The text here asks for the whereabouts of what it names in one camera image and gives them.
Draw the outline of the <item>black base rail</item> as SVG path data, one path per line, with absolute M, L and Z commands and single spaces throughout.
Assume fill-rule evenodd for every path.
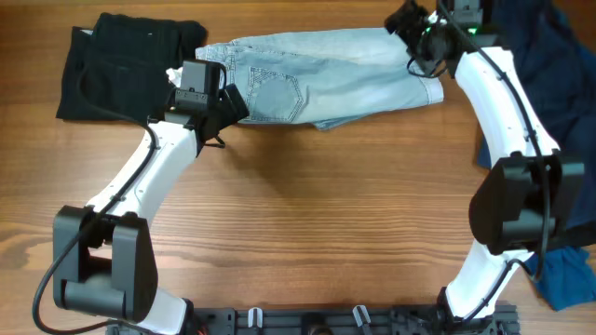
M 445 317 L 431 305 L 351 310 L 196 309 L 196 333 L 209 335 L 520 335 L 517 308 L 498 305 L 494 314 L 461 327 L 441 324 Z

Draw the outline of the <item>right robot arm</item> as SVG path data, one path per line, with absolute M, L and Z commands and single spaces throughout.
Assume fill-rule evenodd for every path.
M 562 154 L 543 128 L 493 12 L 490 1 L 440 1 L 432 12 L 407 1 L 385 23 L 406 44 L 418 77 L 456 81 L 490 154 L 490 171 L 469 204 L 472 247 L 438 298 L 436 323 L 447 331 L 489 323 L 499 294 L 531 257 L 589 242 L 584 228 L 567 225 L 583 163 Z

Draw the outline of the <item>dark blue garment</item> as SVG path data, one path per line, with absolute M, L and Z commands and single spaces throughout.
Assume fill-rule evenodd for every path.
M 499 1 L 494 22 L 510 45 L 517 75 L 535 113 L 562 151 L 581 159 L 585 175 L 568 229 L 595 235 L 595 56 L 550 1 Z M 595 300 L 595 274 L 580 247 L 545 257 L 537 293 L 555 311 Z

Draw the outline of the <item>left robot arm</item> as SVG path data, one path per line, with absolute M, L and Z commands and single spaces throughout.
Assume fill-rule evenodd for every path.
M 144 136 L 115 178 L 83 207 L 65 206 L 53 222 L 53 262 L 34 295 L 36 326 L 47 287 L 57 307 L 102 317 L 118 333 L 197 334 L 194 305 L 158 285 L 150 225 L 180 175 L 219 133 L 248 116 L 223 64 L 187 60 L 166 104 L 140 124 Z

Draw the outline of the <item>black garment under pile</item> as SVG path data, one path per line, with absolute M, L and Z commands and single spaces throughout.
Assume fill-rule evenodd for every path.
M 517 76 L 547 133 L 585 175 L 564 233 L 549 249 L 595 243 L 595 55 L 550 1 L 494 0 L 490 23 L 512 51 Z

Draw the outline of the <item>light blue denim shorts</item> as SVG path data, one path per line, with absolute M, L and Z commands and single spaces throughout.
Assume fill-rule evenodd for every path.
M 406 45 L 383 28 L 241 37 L 199 47 L 196 58 L 225 66 L 246 124 L 326 130 L 443 100 L 440 81 L 413 75 Z

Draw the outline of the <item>folded black garment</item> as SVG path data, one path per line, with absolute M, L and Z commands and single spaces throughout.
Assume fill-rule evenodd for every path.
M 167 103 L 166 71 L 201 47 L 208 31 L 193 20 L 153 20 L 102 13 L 94 28 L 73 27 L 56 117 L 140 123 Z

